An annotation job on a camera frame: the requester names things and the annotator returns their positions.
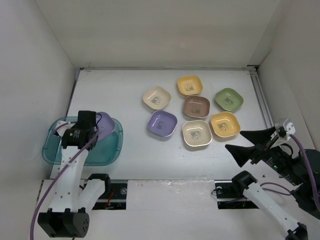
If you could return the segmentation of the purple panda plate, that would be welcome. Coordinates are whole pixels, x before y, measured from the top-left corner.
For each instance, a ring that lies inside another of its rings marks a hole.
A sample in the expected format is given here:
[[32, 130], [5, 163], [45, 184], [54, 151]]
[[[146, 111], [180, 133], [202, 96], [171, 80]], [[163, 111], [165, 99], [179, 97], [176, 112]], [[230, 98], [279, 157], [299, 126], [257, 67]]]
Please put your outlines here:
[[96, 113], [96, 126], [98, 127], [98, 139], [102, 141], [106, 137], [112, 134], [115, 129], [115, 122], [106, 112]]
[[160, 137], [170, 137], [178, 124], [178, 119], [172, 113], [164, 110], [155, 111], [148, 123], [147, 130]]

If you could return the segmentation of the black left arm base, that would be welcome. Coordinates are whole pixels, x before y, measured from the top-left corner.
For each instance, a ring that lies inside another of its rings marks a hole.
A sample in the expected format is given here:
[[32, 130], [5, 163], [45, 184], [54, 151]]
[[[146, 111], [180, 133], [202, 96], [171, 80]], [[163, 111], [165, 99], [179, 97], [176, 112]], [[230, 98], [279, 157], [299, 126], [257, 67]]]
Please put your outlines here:
[[126, 210], [127, 208], [127, 180], [111, 180], [108, 190], [96, 201], [93, 210]]

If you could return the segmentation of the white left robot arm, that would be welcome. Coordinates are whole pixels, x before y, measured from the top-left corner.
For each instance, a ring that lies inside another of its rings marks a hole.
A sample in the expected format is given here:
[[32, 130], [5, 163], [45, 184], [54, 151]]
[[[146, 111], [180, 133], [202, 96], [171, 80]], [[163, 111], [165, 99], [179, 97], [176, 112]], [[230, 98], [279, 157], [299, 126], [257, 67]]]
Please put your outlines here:
[[89, 213], [99, 198], [111, 194], [106, 173], [93, 173], [80, 188], [85, 161], [97, 142], [114, 132], [114, 120], [105, 112], [80, 110], [76, 121], [60, 121], [54, 131], [61, 138], [61, 164], [32, 217], [29, 238], [38, 224], [50, 238], [84, 238]]

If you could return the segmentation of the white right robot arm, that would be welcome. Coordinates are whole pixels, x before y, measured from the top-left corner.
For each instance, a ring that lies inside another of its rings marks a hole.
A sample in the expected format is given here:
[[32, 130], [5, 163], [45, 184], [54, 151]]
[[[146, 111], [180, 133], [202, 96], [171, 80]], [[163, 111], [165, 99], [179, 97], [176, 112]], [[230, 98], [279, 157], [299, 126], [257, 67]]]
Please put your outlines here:
[[[255, 165], [264, 162], [280, 177], [295, 187], [285, 189], [286, 196], [295, 199], [298, 207], [312, 217], [320, 218], [320, 152], [306, 149], [294, 136], [295, 126], [289, 122], [265, 130], [241, 131], [251, 147], [227, 144], [239, 167], [247, 162]], [[268, 196], [267, 182], [259, 183], [244, 170], [231, 179], [234, 202], [250, 201], [279, 228], [286, 240], [309, 240], [307, 226], [285, 212]]]

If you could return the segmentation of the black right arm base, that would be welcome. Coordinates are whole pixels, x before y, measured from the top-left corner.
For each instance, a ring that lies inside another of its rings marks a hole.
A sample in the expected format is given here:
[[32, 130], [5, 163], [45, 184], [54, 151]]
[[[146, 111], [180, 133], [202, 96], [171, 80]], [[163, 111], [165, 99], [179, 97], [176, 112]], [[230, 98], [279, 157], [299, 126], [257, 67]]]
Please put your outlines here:
[[258, 207], [243, 195], [249, 185], [256, 184], [257, 179], [248, 171], [242, 171], [231, 180], [215, 180], [211, 192], [217, 200], [219, 210], [258, 209]]

